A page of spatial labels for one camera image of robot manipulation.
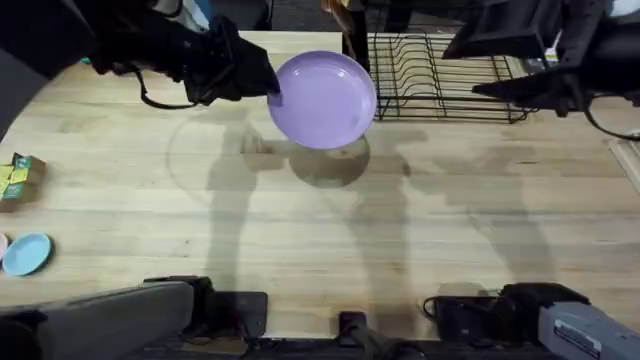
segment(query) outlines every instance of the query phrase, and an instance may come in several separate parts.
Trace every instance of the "cardboard box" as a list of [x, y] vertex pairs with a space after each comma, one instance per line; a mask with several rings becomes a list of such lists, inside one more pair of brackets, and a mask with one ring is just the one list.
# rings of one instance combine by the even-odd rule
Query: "cardboard box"
[[44, 161], [17, 153], [11, 164], [0, 165], [0, 212], [12, 212], [20, 203], [35, 200], [45, 171]]

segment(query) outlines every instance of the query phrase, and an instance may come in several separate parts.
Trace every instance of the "gray robot arm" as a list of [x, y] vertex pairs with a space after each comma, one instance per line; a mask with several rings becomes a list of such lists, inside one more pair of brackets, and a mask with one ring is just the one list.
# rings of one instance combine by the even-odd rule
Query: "gray robot arm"
[[578, 302], [540, 309], [538, 340], [568, 360], [640, 359], [640, 334]]
[[183, 331], [192, 321], [194, 303], [190, 284], [169, 281], [0, 310], [3, 357], [118, 359]]

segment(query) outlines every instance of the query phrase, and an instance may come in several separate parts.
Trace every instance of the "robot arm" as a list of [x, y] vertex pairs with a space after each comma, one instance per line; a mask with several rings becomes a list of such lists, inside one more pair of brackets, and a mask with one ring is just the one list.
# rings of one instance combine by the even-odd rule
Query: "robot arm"
[[[133, 72], [141, 98], [164, 109], [238, 101], [279, 92], [267, 52], [242, 39], [227, 18], [211, 19], [202, 32], [154, 10], [166, 0], [32, 0], [7, 4], [0, 15], [0, 138], [48, 81], [89, 57], [104, 74]], [[146, 95], [140, 73], [150, 69], [182, 81], [190, 104], [159, 104]]]

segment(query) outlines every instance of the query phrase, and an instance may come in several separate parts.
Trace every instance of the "wood grain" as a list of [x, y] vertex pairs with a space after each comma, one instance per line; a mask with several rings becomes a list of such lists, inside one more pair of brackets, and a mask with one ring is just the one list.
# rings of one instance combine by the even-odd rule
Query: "wood grain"
[[[244, 35], [276, 67], [340, 49], [337, 33]], [[159, 101], [184, 101], [182, 85], [147, 76]], [[557, 281], [640, 330], [640, 198], [579, 115], [376, 123], [318, 153], [287, 141], [264, 99], [166, 112], [138, 91], [70, 68], [0, 144], [50, 170], [40, 201], [0, 215], [0, 229], [56, 243], [43, 271], [0, 275], [1, 304], [199, 274], [267, 292], [271, 336], [330, 336], [340, 311], [364, 310], [383, 333], [427, 338], [427, 296]], [[597, 107], [614, 126], [636, 117]]]

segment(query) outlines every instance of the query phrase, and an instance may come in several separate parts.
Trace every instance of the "purple plate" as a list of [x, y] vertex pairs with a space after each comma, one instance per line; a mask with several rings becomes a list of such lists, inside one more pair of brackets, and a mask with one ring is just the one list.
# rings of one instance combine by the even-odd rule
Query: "purple plate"
[[334, 149], [357, 140], [376, 111], [376, 90], [365, 69], [331, 51], [300, 54], [277, 71], [279, 95], [269, 112], [291, 140], [314, 149]]

